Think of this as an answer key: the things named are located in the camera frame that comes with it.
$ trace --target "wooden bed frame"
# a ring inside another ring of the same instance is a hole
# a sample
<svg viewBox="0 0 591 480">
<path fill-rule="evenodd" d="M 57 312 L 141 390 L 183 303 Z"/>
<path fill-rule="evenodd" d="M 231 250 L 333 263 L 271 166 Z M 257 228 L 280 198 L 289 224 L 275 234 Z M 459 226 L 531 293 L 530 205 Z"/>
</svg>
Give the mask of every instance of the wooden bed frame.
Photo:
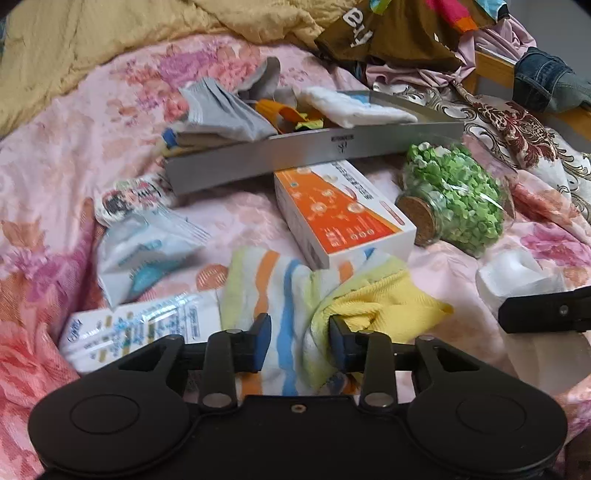
<svg viewBox="0 0 591 480">
<path fill-rule="evenodd" d="M 476 93 L 480 77 L 492 80 L 508 89 L 513 89 L 513 65 L 477 51 L 476 70 L 464 80 L 464 88 L 470 93 Z M 568 112 L 558 113 L 555 116 L 567 123 L 578 134 L 591 141 L 591 112 L 578 107 Z"/>
</svg>

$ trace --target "white fluffy cloth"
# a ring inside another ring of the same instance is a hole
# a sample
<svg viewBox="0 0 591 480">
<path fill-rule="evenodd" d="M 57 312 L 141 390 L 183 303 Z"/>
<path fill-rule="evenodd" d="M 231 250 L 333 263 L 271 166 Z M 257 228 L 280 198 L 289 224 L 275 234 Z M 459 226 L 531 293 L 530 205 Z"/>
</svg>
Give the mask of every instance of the white fluffy cloth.
<svg viewBox="0 0 591 480">
<path fill-rule="evenodd" d="M 418 122 L 417 117 L 400 108 L 364 103 L 349 95 L 324 87 L 304 88 L 297 98 L 298 101 L 316 108 L 331 121 L 344 128 L 353 128 L 356 125 Z"/>
</svg>

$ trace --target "screw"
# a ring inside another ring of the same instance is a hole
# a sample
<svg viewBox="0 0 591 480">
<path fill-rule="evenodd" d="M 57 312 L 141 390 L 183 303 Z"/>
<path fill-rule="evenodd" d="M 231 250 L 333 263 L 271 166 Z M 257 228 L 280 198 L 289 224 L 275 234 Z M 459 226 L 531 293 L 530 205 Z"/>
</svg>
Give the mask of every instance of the screw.
<svg viewBox="0 0 591 480">
<path fill-rule="evenodd" d="M 203 405 L 209 408 L 225 408 L 230 403 L 232 399 L 225 393 L 210 393 L 203 397 Z"/>
<path fill-rule="evenodd" d="M 365 403 L 370 407 L 386 408 L 394 403 L 394 399 L 387 393 L 373 392 L 365 396 Z"/>
<path fill-rule="evenodd" d="M 296 403 L 295 405 L 291 406 L 291 411 L 293 413 L 304 413 L 306 410 L 306 406 L 302 405 L 301 403 Z"/>
</svg>

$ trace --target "silver box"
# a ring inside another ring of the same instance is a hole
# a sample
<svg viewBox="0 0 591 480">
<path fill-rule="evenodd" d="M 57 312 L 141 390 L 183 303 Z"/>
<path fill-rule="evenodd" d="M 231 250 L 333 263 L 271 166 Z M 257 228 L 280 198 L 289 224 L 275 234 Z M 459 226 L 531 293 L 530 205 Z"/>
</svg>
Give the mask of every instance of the silver box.
<svg viewBox="0 0 591 480">
<path fill-rule="evenodd" d="M 196 192 L 314 163 L 405 153 L 412 144 L 435 141 L 438 137 L 462 139 L 464 122 L 445 113 L 371 90 L 345 93 L 357 98 L 366 96 L 370 103 L 411 112 L 418 117 L 418 123 L 309 130 L 171 157 L 166 163 L 166 173 L 174 192 L 177 195 Z"/>
</svg>

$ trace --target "orange and white box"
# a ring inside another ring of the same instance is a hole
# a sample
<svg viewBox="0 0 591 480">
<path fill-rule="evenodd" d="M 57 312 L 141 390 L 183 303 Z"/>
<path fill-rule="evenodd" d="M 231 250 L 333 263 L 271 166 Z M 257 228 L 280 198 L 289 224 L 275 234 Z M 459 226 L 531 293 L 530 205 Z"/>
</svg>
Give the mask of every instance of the orange and white box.
<svg viewBox="0 0 591 480">
<path fill-rule="evenodd" d="M 417 228 L 346 160 L 275 172 L 275 192 L 312 268 L 338 267 L 358 249 L 410 255 Z"/>
</svg>

